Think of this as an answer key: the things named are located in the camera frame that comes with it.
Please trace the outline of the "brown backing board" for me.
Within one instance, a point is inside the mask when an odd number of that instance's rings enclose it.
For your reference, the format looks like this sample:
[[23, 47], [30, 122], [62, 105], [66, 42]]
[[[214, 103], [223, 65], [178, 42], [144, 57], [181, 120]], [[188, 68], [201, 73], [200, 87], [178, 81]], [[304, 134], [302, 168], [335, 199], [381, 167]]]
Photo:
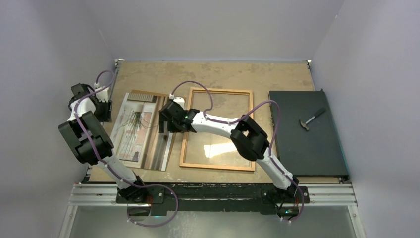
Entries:
[[169, 101], [169, 95], [156, 92], [132, 90], [131, 92], [129, 92], [127, 100], [149, 103], [156, 103], [157, 101], [162, 101], [166, 103]]

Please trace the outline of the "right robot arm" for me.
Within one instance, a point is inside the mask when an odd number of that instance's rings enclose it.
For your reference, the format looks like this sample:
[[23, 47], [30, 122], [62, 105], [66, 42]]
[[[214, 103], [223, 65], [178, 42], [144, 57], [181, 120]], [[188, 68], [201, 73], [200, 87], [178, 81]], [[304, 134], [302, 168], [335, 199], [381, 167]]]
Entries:
[[271, 178], [281, 200], [289, 202], [302, 192], [298, 179], [272, 153], [267, 133], [250, 114], [238, 119], [222, 118], [197, 109], [186, 110], [171, 99], [159, 111], [159, 132], [165, 131], [210, 133], [229, 138], [244, 159], [256, 162]]

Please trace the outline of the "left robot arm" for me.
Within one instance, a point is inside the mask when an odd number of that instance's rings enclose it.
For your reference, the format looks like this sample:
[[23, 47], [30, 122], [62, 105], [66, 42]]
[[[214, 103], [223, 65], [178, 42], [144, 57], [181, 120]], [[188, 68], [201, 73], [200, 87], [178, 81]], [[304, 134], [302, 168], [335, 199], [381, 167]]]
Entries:
[[76, 84], [71, 91], [71, 114], [58, 130], [76, 159], [105, 171], [116, 182], [122, 198], [136, 203], [145, 201], [149, 193], [144, 182], [114, 155], [114, 144], [102, 126], [103, 122], [112, 121], [108, 92], [87, 84]]

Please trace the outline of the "plant photo print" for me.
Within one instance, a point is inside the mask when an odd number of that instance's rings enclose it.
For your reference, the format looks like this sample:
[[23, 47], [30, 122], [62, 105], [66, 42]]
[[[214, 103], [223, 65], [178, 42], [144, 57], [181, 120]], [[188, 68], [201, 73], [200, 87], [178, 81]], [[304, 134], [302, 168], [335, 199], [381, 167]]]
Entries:
[[114, 155], [130, 168], [166, 171], [174, 134], [159, 133], [159, 110], [166, 104], [127, 100], [125, 94], [111, 139]]

